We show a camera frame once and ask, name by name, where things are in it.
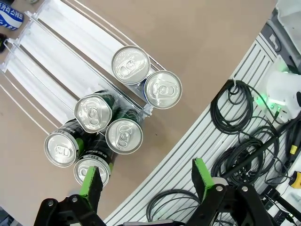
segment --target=white device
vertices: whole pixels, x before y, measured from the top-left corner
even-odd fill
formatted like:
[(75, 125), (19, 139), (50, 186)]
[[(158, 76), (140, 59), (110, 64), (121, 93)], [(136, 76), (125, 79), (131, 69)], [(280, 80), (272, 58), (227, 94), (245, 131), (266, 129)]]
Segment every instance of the white device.
[[(287, 122), (296, 118), (301, 110), (301, 75), (291, 73), (280, 55), (267, 70), (257, 91), (267, 103), (273, 116), (279, 111), (277, 117), (279, 122)], [(257, 94), (255, 94), (254, 100), (268, 119), (273, 121), (263, 100)]]

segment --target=aluminum can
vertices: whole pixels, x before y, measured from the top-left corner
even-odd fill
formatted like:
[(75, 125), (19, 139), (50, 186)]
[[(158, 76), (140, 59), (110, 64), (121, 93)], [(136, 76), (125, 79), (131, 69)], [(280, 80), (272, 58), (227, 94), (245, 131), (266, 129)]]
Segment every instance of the aluminum can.
[(109, 92), (96, 92), (80, 99), (75, 105), (74, 116), (88, 133), (103, 130), (117, 111), (116, 98)]
[(99, 168), (100, 177), (105, 186), (111, 176), (115, 154), (107, 145), (103, 135), (97, 135), (88, 145), (86, 151), (80, 156), (74, 166), (74, 176), (78, 183), (83, 184), (90, 166)]
[(0, 25), (11, 30), (18, 29), (24, 21), (23, 13), (0, 2)]
[(135, 152), (143, 141), (141, 122), (142, 119), (136, 110), (121, 110), (105, 134), (109, 148), (118, 154)]
[(111, 66), (118, 81), (126, 85), (135, 85), (146, 78), (150, 65), (150, 58), (143, 49), (125, 46), (115, 53)]
[(84, 131), (74, 119), (50, 133), (44, 143), (47, 158), (56, 166), (68, 167), (83, 153), (95, 134)]
[(174, 73), (157, 71), (145, 81), (144, 95), (150, 105), (158, 109), (167, 109), (179, 102), (182, 84)]

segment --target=brown table surface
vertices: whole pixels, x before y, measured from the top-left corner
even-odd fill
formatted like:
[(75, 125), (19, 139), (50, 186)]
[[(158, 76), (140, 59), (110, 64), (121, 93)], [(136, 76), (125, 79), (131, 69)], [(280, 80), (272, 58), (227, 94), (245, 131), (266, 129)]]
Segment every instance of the brown table surface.
[[(154, 110), (145, 120), (141, 148), (117, 158), (98, 208), (100, 217), (105, 218), (143, 182), (208, 106), (251, 46), (275, 1), (81, 2), (177, 74), (183, 85), (183, 96), (175, 107)], [(34, 11), (37, 6), (31, 7), (24, 0), (14, 3), (20, 11)], [(6, 28), (0, 32), (18, 35)], [(44, 128), (54, 129), (2, 75), (0, 84)], [(0, 96), (0, 206), (24, 226), (30, 226), (42, 200), (61, 201), (78, 192), (79, 185), (73, 167), (55, 167), (45, 157), (46, 134), (2, 89)]]

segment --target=blue label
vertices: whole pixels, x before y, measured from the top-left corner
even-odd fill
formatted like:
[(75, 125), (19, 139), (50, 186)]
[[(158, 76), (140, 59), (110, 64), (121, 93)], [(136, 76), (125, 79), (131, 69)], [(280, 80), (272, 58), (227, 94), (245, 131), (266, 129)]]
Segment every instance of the blue label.
[(10, 6), (0, 2), (0, 25), (16, 30), (24, 21), (24, 15)]

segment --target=can lid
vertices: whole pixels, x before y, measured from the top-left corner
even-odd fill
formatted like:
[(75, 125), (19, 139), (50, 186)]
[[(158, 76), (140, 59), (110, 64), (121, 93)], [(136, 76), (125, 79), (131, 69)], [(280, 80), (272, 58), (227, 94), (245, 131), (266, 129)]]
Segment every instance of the can lid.
[(144, 93), (147, 101), (155, 108), (167, 109), (180, 100), (182, 84), (174, 73), (158, 71), (147, 78)]
[(151, 68), (147, 53), (137, 46), (119, 49), (112, 59), (112, 71), (117, 80), (133, 85), (143, 81)]
[(111, 123), (105, 134), (108, 146), (118, 154), (131, 154), (142, 144), (143, 132), (133, 120), (118, 119)]
[(59, 167), (72, 165), (78, 148), (76, 140), (71, 135), (58, 130), (49, 134), (44, 143), (47, 158)]
[(74, 115), (86, 132), (95, 133), (109, 124), (112, 110), (101, 96), (91, 94), (77, 102)]
[(83, 184), (83, 181), (90, 166), (98, 167), (103, 186), (106, 186), (110, 179), (111, 170), (108, 163), (101, 158), (98, 158), (98, 160), (92, 158), (84, 158), (79, 160), (74, 166), (74, 176), (77, 182), (81, 185)]

